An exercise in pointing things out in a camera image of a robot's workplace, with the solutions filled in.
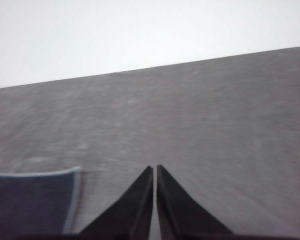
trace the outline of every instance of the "white edge trim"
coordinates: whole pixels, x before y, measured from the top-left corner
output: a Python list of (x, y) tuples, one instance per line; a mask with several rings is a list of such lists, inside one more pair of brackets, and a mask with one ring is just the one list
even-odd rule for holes
[(30, 172), (30, 173), (7, 173), (7, 172), (0, 172), (0, 177), (48, 177), (48, 176), (55, 176), (60, 174), (69, 174), (73, 171), (79, 171), (81, 167), (75, 166), (70, 169), (60, 170), (60, 171), (50, 171), (50, 172)]
[(74, 178), (73, 178), (73, 190), (71, 196), (70, 207), (68, 210), (68, 214), (65, 218), (63, 225), (63, 234), (70, 234), (72, 230), (72, 225), (74, 223), (75, 215), (77, 212), (78, 204), (79, 204), (79, 194), (80, 194), (80, 183), (81, 183), (81, 175), (80, 175), (80, 167), (73, 168), (74, 170)]

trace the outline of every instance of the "gray concrete surface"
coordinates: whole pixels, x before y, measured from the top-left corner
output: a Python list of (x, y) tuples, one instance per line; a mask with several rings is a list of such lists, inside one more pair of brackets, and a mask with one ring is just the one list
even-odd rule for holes
[(76, 232), (156, 164), (236, 233), (300, 237), (300, 47), (0, 89), (0, 172), (81, 166)]

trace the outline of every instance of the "dark blue fabric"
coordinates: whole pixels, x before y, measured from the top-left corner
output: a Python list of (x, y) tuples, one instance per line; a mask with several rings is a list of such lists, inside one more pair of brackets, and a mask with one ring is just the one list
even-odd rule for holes
[(19, 234), (61, 234), (74, 186), (75, 171), (0, 175), (0, 240)]

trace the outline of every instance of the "black plastic part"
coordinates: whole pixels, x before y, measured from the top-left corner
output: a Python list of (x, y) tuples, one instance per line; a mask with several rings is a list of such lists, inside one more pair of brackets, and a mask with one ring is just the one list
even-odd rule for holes
[(104, 240), (147, 240), (152, 210), (153, 169), (148, 166), (119, 200), (80, 234)]
[(163, 240), (232, 232), (196, 203), (162, 166), (157, 166), (157, 209)]

